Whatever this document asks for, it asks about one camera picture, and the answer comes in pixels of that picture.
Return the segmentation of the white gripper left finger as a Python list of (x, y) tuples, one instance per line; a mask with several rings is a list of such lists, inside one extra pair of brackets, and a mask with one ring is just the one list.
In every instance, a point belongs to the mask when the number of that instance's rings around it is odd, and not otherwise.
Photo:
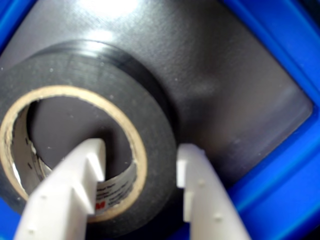
[(83, 240), (106, 176), (106, 146), (91, 138), (75, 147), (29, 196), (16, 240)]

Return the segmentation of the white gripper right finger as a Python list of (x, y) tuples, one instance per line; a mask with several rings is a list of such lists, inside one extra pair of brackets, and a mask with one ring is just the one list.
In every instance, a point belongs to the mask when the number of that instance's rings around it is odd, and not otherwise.
[(191, 240), (249, 240), (251, 237), (205, 151), (180, 144), (176, 185), (183, 190), (183, 221)]

